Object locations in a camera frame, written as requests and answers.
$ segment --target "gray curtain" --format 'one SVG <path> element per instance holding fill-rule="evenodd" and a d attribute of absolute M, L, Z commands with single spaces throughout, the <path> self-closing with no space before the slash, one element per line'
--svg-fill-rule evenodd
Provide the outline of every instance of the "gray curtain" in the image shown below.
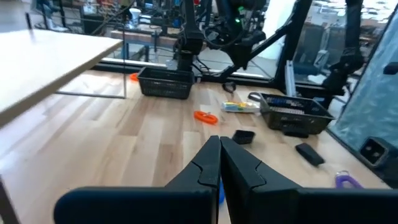
<path fill-rule="evenodd" d="M 330 130 L 355 150 L 370 136 L 398 147 L 398 75 L 384 75 L 389 62 L 398 62 L 398 15 L 384 33 L 352 99 Z"/>

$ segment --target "scissors handle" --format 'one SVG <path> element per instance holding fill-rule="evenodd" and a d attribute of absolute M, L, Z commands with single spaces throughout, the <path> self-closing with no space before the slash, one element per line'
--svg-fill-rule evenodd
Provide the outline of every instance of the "scissors handle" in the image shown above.
<path fill-rule="evenodd" d="M 350 175 L 337 175 L 335 182 L 336 182 L 336 188 L 338 188 L 338 189 L 344 188 L 344 182 L 349 182 L 356 189 L 363 189 L 361 184 L 359 184 L 358 181 L 356 181 Z"/>

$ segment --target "black rectangular object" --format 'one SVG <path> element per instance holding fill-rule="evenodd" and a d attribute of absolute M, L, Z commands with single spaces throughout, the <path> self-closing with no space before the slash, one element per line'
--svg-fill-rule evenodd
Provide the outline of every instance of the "black rectangular object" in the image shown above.
<path fill-rule="evenodd" d="M 232 140 L 238 144 L 250 144 L 256 134 L 252 131 L 236 130 Z"/>
<path fill-rule="evenodd" d="M 325 160 L 307 143 L 296 145 L 297 152 L 311 165 L 317 167 L 325 163 Z"/>
<path fill-rule="evenodd" d="M 395 75 L 398 73 L 398 62 L 390 62 L 383 69 L 385 75 Z"/>
<path fill-rule="evenodd" d="M 334 117 L 313 99 L 260 93 L 260 112 L 273 130 L 300 129 L 319 134 Z"/>
<path fill-rule="evenodd" d="M 144 67 L 137 76 L 141 92 L 146 96 L 160 96 L 186 100 L 191 92 L 192 72 Z"/>
<path fill-rule="evenodd" d="M 98 29 L 98 27 L 102 25 L 104 20 L 105 18 L 101 14 L 82 14 L 81 22 L 83 24 L 84 34 L 101 35 L 104 32 L 104 28 Z"/>
<path fill-rule="evenodd" d="M 398 158 L 398 149 L 378 137 L 367 138 L 359 153 L 372 167 L 382 167 L 386 162 Z"/>

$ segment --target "plastic container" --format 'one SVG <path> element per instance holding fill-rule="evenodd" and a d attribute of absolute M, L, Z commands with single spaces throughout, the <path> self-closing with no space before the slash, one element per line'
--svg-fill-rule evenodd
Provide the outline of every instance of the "plastic container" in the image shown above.
<path fill-rule="evenodd" d="M 273 130 L 297 130 L 301 133 L 319 134 L 334 120 L 323 106 L 312 99 L 265 93 L 250 95 L 252 100 L 259 98 L 260 113 L 268 127 Z"/>
<path fill-rule="evenodd" d="M 252 131 L 236 130 L 232 140 L 238 144 L 250 144 L 256 134 Z"/>
<path fill-rule="evenodd" d="M 141 93 L 186 100 L 194 82 L 192 72 L 144 67 L 138 73 Z"/>

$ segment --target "black remote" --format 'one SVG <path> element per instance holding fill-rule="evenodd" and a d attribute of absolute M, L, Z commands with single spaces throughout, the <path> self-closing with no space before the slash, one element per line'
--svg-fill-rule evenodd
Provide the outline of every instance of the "black remote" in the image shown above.
<path fill-rule="evenodd" d="M 296 150 L 306 161 L 315 167 L 325 163 L 325 160 L 307 143 L 296 145 Z"/>

